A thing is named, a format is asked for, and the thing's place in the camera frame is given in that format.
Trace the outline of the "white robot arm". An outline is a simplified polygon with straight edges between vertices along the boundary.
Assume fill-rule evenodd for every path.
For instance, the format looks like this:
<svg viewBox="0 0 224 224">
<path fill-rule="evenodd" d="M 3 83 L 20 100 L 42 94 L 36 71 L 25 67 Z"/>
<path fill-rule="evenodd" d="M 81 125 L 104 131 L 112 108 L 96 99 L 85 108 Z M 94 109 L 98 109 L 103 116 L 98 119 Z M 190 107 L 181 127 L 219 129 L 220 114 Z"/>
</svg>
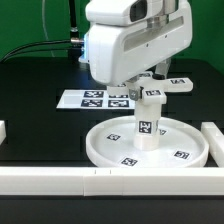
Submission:
<svg viewBox="0 0 224 224">
<path fill-rule="evenodd" d="M 127 94 L 150 68 L 166 77 L 171 57 L 192 41 L 188 0 L 91 0 L 85 13 L 91 27 L 80 60 L 110 95 Z"/>
</svg>

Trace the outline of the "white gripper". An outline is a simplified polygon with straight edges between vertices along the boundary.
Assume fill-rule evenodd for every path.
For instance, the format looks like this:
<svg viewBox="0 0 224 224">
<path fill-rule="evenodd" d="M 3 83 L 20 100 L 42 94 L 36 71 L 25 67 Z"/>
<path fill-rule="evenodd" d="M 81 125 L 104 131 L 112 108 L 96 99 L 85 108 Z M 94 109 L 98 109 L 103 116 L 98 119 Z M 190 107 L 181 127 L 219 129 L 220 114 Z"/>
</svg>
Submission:
<svg viewBox="0 0 224 224">
<path fill-rule="evenodd" d="M 188 0 L 91 0 L 88 56 L 93 79 L 119 85 L 156 65 L 154 77 L 167 78 L 173 55 L 192 40 Z M 142 98 L 138 81 L 127 81 L 131 100 Z"/>
</svg>

